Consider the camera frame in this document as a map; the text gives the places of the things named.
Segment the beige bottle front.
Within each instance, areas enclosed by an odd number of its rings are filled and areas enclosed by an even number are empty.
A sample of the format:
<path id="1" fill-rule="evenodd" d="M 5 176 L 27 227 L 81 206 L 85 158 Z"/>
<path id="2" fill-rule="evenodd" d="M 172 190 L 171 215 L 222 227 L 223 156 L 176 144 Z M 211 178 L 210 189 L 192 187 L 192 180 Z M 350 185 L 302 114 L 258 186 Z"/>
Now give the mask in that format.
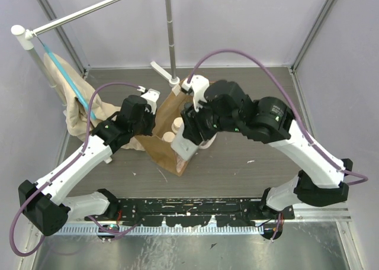
<path id="1" fill-rule="evenodd" d="M 175 133 L 172 131 L 167 131 L 162 136 L 162 140 L 167 143 L 172 143 L 174 138 L 175 138 Z"/>

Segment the beige bottle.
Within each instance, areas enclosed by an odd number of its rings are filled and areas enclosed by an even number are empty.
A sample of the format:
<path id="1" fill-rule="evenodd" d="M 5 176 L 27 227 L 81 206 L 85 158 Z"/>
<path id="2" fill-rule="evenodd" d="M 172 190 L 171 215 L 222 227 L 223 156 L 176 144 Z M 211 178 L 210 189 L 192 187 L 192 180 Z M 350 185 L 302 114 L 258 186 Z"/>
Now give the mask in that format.
<path id="1" fill-rule="evenodd" d="M 175 133 L 172 131 L 167 131 L 162 136 L 162 140 L 167 143 L 172 143 L 174 138 L 175 138 Z"/>
<path id="2" fill-rule="evenodd" d="M 183 124 L 183 120 L 181 117 L 175 118 L 172 122 L 172 125 L 171 125 L 172 132 L 174 134 L 177 134 L 177 132 L 179 131 L 182 124 Z"/>

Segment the brown canvas tote bag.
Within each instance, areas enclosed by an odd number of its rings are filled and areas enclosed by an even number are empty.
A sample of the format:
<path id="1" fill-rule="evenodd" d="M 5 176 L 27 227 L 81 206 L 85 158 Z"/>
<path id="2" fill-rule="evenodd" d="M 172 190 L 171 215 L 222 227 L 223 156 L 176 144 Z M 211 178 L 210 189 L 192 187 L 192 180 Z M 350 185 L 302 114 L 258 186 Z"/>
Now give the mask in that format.
<path id="1" fill-rule="evenodd" d="M 192 96 L 183 92 L 170 92 L 168 97 L 159 106 L 156 112 L 155 127 L 151 136 L 136 136 L 136 140 L 143 146 L 146 153 L 161 168 L 181 176 L 188 162 L 181 159 L 171 148 L 171 144 L 164 141 L 163 135 L 171 131 L 173 121 L 180 117 L 184 105 L 192 102 Z"/>

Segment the white square bottle dark cap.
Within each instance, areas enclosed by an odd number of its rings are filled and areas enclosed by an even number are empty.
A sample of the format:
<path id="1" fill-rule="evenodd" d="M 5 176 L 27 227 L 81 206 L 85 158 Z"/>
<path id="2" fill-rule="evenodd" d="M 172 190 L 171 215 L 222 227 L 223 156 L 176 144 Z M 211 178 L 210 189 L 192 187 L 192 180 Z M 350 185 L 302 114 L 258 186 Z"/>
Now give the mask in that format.
<path id="1" fill-rule="evenodd" d="M 183 129 L 177 132 L 171 143 L 171 148 L 185 161 L 189 161 L 198 150 L 196 144 L 183 136 Z"/>

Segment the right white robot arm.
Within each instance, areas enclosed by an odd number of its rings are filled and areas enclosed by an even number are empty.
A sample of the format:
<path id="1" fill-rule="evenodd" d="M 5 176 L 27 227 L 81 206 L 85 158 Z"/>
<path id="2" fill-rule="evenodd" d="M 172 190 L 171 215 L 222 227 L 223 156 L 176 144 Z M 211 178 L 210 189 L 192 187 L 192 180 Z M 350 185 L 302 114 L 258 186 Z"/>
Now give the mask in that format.
<path id="1" fill-rule="evenodd" d="M 219 132 L 240 133 L 249 140 L 267 144 L 300 167 L 292 180 L 264 191 L 259 210 L 267 219 L 294 204 L 314 207 L 346 201 L 349 187 L 343 178 L 352 168 L 350 160 L 316 151 L 308 132 L 302 132 L 293 110 L 275 97 L 252 100 L 236 82 L 225 80 L 210 84 L 196 76 L 183 82 L 181 91 L 192 95 L 192 102 L 181 111 L 182 125 L 171 148 L 189 161 L 200 146 Z"/>

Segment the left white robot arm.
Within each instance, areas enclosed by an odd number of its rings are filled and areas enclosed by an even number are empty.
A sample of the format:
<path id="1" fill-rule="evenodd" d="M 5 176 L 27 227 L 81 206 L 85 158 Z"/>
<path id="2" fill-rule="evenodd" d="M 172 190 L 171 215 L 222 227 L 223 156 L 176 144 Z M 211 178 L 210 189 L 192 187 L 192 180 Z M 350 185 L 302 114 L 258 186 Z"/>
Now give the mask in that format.
<path id="1" fill-rule="evenodd" d="M 141 96 L 128 96 L 121 109 L 100 122 L 79 148 L 55 170 L 36 182 L 24 181 L 18 187 L 23 214 L 43 235 L 51 236 L 68 221 L 87 216 L 104 220 L 118 217 L 120 206 L 106 189 L 69 197 L 71 190 L 99 163 L 108 160 L 134 136 L 150 136 L 155 126 L 159 93 L 152 89 Z"/>

